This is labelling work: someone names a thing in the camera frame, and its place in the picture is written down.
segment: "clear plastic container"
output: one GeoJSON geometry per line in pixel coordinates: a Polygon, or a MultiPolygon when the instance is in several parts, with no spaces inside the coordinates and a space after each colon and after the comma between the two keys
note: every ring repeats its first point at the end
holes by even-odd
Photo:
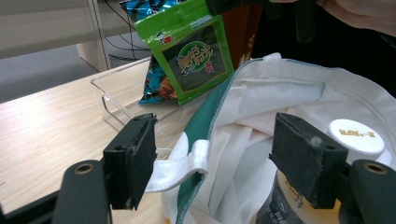
{"type": "Polygon", "coordinates": [[[130,119],[153,113],[158,120],[155,128],[157,147],[173,148],[209,92],[184,105],[179,105],[177,100],[140,105],[148,67],[149,58],[129,63],[93,78],[91,84],[96,89],[103,118],[111,127],[120,131],[130,119]]]}

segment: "gray floor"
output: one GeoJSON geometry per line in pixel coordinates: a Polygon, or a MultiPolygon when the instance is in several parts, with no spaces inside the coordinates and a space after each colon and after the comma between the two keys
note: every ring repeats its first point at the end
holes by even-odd
{"type": "MultiPolygon", "coordinates": [[[[147,47],[136,34],[132,34],[132,40],[138,47],[147,47]]],[[[151,55],[147,50],[131,51],[130,34],[111,36],[106,43],[109,55],[124,58],[110,57],[111,67],[151,55]]],[[[2,59],[0,71],[0,104],[98,73],[78,56],[76,46],[2,59]]]]}

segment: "white cloth bag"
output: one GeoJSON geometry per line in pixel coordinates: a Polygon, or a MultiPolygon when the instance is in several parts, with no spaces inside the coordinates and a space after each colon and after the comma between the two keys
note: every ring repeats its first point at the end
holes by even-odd
{"type": "Polygon", "coordinates": [[[275,53],[245,63],[216,87],[169,159],[156,161],[147,192],[163,191],[171,223],[252,220],[274,182],[276,167],[268,154],[276,112],[298,116],[325,133],[334,119],[361,122],[382,136],[389,166],[396,167],[396,100],[391,95],[344,69],[275,53]]]}

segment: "green packaging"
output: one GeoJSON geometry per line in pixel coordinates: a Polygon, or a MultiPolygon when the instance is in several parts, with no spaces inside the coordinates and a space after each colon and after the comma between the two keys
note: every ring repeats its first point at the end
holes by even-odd
{"type": "Polygon", "coordinates": [[[220,84],[233,71],[222,17],[205,0],[179,3],[135,25],[168,76],[180,105],[220,84]]]}

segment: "table surface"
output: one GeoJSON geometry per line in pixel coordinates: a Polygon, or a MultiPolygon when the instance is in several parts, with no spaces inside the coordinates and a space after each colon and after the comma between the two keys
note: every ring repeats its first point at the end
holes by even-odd
{"type": "MultiPolygon", "coordinates": [[[[134,66],[139,76],[136,83],[143,85],[148,65],[134,66]]],[[[103,149],[118,132],[103,119],[90,82],[102,74],[0,104],[4,213],[58,190],[64,171],[76,162],[103,157],[103,149]]],[[[166,223],[161,195],[145,194],[137,211],[113,211],[113,223],[166,223]]]]}

